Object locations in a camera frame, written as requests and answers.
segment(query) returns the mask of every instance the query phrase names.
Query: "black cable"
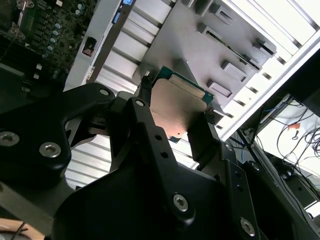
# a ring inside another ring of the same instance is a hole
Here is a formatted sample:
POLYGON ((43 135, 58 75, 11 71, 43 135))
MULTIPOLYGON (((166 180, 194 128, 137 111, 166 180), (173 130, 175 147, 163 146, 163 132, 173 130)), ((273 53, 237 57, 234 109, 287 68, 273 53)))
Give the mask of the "black cable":
POLYGON ((265 151, 264 146, 262 145, 262 141, 261 141, 261 139, 259 138, 258 135, 256 136, 256 139, 260 142, 262 150, 265 151))
POLYGON ((18 228, 18 230, 15 232, 15 234, 12 236, 12 238, 10 240, 15 240, 15 238, 21 233, 22 228, 26 225, 25 222, 22 222, 22 224, 20 225, 20 227, 18 228))
POLYGON ((282 121, 279 121, 279 120, 277 120, 277 119, 275 119, 275 118, 273 118, 273 117, 268 117, 269 119, 272 119, 272 120, 275 120, 275 121, 277 121, 278 123, 281 123, 281 124, 283 124, 283 125, 285 125, 285 126, 291 126, 291 125, 294 125, 294 124, 297 124, 298 122, 301 122, 301 121, 304 121, 304 120, 306 120, 306 119, 308 119, 308 118, 311 118, 313 115, 315 115, 314 113, 312 113, 310 116, 307 116, 307 117, 305 117, 305 118, 303 118, 303 119, 301 119, 301 120, 298 120, 296 123, 291 123, 291 124, 287 124, 287 123, 284 123, 284 122, 282 122, 282 121))
POLYGON ((314 151, 314 155, 320 158, 320 127, 314 128, 309 131, 304 139, 307 144, 311 145, 314 151))

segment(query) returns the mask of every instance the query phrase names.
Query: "white panel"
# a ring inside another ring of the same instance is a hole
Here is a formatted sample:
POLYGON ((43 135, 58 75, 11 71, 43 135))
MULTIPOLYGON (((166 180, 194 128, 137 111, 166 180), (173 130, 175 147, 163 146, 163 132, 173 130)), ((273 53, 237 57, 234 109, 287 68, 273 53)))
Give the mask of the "white panel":
POLYGON ((319 0, 289 0, 289 2, 296 2, 303 8, 303 10, 320 25, 320 1, 319 0))
POLYGON ((169 143, 172 149, 192 157, 191 147, 188 141, 181 139, 178 143, 172 141, 169 141, 169 143))
POLYGON ((132 78, 135 71, 138 68, 138 65, 129 61, 128 59, 120 56, 119 54, 111 51, 109 56, 107 57, 105 63, 111 69, 116 70, 117 72, 127 76, 128 78, 132 78))
POLYGON ((132 11, 129 14, 128 19, 130 22, 135 23, 136 25, 138 25, 139 27, 141 27, 142 29, 144 29, 148 33, 151 33, 153 36, 156 36, 160 30, 157 26, 153 25, 151 22, 146 20, 144 17, 137 14, 135 11, 132 11))
POLYGON ((225 127, 229 127, 231 123, 232 123, 232 118, 228 116, 224 116, 223 118, 221 118, 221 120, 218 122, 217 125, 219 125, 222 128, 225 128, 225 127))
POLYGON ((111 148, 110 138, 108 136, 97 135, 91 142, 107 149, 111 148))
POLYGON ((255 0, 300 44, 305 44, 316 30, 286 0, 255 0))
POLYGON ((87 155, 81 151, 78 151, 77 149, 74 149, 72 151, 72 158, 71 161, 75 161, 78 163, 82 163, 84 165, 92 166, 96 169, 99 169, 101 171, 104 171, 108 173, 110 171, 111 167, 111 161, 101 160, 99 158, 87 155))
POLYGON ((97 82, 112 88, 117 92, 126 91, 134 93, 137 90, 137 85, 106 69, 101 70, 97 78, 97 82))
POLYGON ((69 170, 73 170, 77 173, 82 173, 90 176, 95 176, 96 178, 102 178, 104 175, 107 174, 105 171, 101 171, 98 169, 95 169, 93 167, 83 165, 81 163, 71 161, 68 165, 69 170))
POLYGON ((272 57, 266 61, 262 67, 262 72, 267 73, 271 77, 279 75, 283 72, 284 65, 281 64, 275 57, 272 57))
POLYGON ((171 7, 161 0, 136 0, 134 6, 161 24, 171 11, 171 7))
POLYGON ((266 79, 263 75, 256 74, 253 78, 250 79, 246 86, 253 87, 258 91, 263 91, 271 85, 271 82, 272 81, 266 79))
POLYGON ((275 25, 269 21, 260 11, 258 11, 255 7, 253 7, 248 1, 246 0, 230 0, 233 2, 237 7, 239 7, 250 19, 252 19, 257 25, 259 25, 264 31, 266 31, 276 42, 277 52, 279 56, 283 59, 288 59, 288 54, 285 53, 282 49, 284 48, 290 54, 295 54, 298 50, 297 46, 293 44, 293 42, 275 25))
POLYGON ((82 173, 78 173, 78 172, 75 172, 75 171, 69 170, 69 169, 67 169, 65 171, 65 177, 67 178, 67 180, 71 179, 73 181, 80 182, 84 185, 90 184, 93 181, 98 179, 97 177, 87 176, 82 173))
POLYGON ((87 185, 86 183, 80 182, 80 181, 75 181, 73 179, 70 178, 66 178, 66 181, 69 185, 69 187, 71 187, 73 190, 76 190, 76 187, 84 187, 85 185, 87 185))
POLYGON ((225 106, 223 111, 227 114, 231 114, 232 116, 237 117, 243 112, 243 108, 244 107, 239 103, 232 100, 227 104, 227 106, 225 106))
POLYGON ((195 163, 188 156, 184 156, 176 151, 173 151, 173 155, 178 163, 181 163, 181 164, 187 166, 188 168, 191 168, 191 166, 195 163))
POLYGON ((133 39, 124 32, 120 32, 118 38, 114 43, 114 47, 124 52, 125 54, 128 54, 139 62, 142 61, 142 58, 148 51, 148 47, 133 39))
POLYGON ((111 161, 111 152, 110 150, 103 149, 98 146, 94 146, 90 143, 82 144, 76 147, 76 149, 88 153, 92 156, 96 156, 100 159, 111 161))
POLYGON ((153 42, 153 40, 155 39, 155 36, 153 36, 152 34, 147 32, 145 29, 138 26, 137 24, 135 24, 133 21, 131 21, 129 19, 124 23, 123 28, 125 30, 128 30, 129 32, 137 35, 139 38, 145 40, 149 44, 151 44, 153 42))

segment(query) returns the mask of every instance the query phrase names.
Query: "silver screw head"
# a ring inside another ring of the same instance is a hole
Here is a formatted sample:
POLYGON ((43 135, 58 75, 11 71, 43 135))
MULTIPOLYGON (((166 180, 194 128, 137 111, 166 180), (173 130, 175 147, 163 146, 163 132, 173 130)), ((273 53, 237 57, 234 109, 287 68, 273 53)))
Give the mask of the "silver screw head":
POLYGON ((39 148, 39 152, 46 158, 56 158, 61 154, 61 147, 54 142, 45 142, 39 148))
POLYGON ((245 218, 240 218, 240 224, 242 229, 251 237, 254 237, 256 235, 254 226, 245 218))
POLYGON ((109 95, 108 91, 107 91, 107 90, 104 90, 104 89, 101 89, 101 90, 100 90, 100 93, 103 94, 103 95, 106 95, 106 96, 109 95))
POLYGON ((252 163, 252 166, 253 166, 253 168, 255 169, 255 170, 257 170, 257 171, 260 171, 260 168, 259 168, 259 166, 256 164, 256 163, 252 163))
POLYGON ((11 131, 0 132, 0 146, 12 147, 20 141, 20 137, 11 131))
POLYGON ((142 101, 139 101, 139 100, 137 100, 135 102, 136 102, 136 104, 138 104, 141 107, 143 107, 145 105, 142 101))
POLYGON ((175 194, 173 196, 173 204, 179 209, 181 212, 186 212, 188 210, 188 202, 184 196, 180 194, 175 194))
POLYGON ((229 151, 232 152, 232 148, 231 148, 231 146, 230 146, 229 144, 225 144, 225 147, 226 147, 229 151))

